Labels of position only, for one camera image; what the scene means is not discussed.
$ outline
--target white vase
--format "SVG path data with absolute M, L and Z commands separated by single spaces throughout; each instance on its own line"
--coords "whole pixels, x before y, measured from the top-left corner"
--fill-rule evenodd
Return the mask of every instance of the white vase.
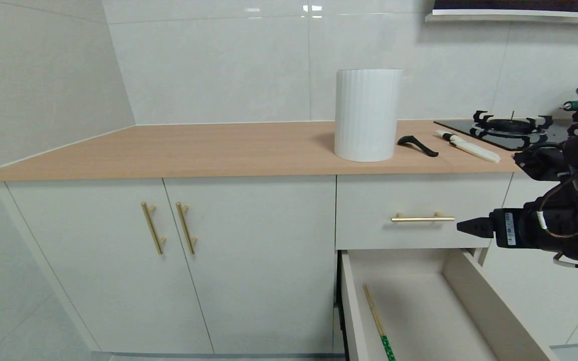
M 340 70 L 336 74 L 334 153 L 355 162 L 394 155 L 401 69 Z

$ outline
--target cable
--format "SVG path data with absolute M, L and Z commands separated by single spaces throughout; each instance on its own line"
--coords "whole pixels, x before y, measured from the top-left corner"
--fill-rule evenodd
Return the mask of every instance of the cable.
M 578 269 L 578 263 L 572 263 L 572 262 L 568 262 L 568 261 L 561 261 L 560 258 L 563 256 L 563 253 L 557 253 L 555 254 L 555 256 L 552 258 L 553 262 L 556 265 L 559 266 L 564 266 L 564 267 L 569 267 L 572 269 Z
M 572 237 L 576 237 L 578 236 L 578 231 L 576 231 L 575 233 L 572 233 L 571 235 L 558 235 L 556 233 L 551 232 L 548 229 L 548 225 L 545 223 L 545 217 L 543 216 L 543 206 L 545 206 L 545 203 L 548 201 L 548 199 L 550 197 L 552 197 L 552 195 L 554 195 L 556 192 L 558 192 L 561 188 L 565 187 L 566 185 L 572 183 L 573 180 L 575 180 L 575 178 L 578 176 L 578 171 L 576 171 L 576 173 L 572 174 L 570 176 L 570 178 L 566 179 L 563 183 L 559 183 L 558 185 L 556 185 L 555 187 L 553 187 L 552 189 L 550 189 L 544 196 L 543 199 L 541 200 L 541 203 L 539 204 L 539 208 L 536 211 L 536 215 L 537 218 L 539 219 L 539 224 L 541 225 L 541 228 L 544 229 L 546 232 L 548 232 L 549 235 L 555 237 L 555 238 L 572 238 Z

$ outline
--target wooden countertop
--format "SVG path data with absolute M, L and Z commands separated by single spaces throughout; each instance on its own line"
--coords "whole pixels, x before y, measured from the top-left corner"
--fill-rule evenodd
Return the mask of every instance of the wooden countertop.
M 413 134 L 438 157 L 397 146 L 390 160 L 360 163 L 335 156 L 330 121 L 133 126 L 0 167 L 0 181 L 519 171 L 511 151 L 470 139 L 501 155 L 487 162 L 435 137 L 439 128 L 427 120 L 397 128 L 397 138 Z

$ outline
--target gas stove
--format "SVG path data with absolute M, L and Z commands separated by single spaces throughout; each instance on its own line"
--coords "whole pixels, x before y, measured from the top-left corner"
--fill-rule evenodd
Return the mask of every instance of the gas stove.
M 554 121 L 552 116 L 539 116 L 540 119 L 493 119 L 493 115 L 486 113 L 477 110 L 473 120 L 438 120 L 434 123 L 513 151 L 523 150 L 533 144 L 562 142 L 578 135 L 578 112 L 573 115 L 572 121 Z

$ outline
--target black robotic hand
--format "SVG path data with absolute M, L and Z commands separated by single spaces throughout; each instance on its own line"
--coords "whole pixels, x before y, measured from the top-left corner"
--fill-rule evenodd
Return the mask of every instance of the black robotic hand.
M 489 217 L 467 220 L 457 229 L 482 238 L 493 238 L 505 248 L 543 249 L 578 260 L 578 136 L 560 144 L 544 143 L 514 155 L 514 161 L 537 181 L 559 181 L 543 197 L 523 208 L 494 210 Z

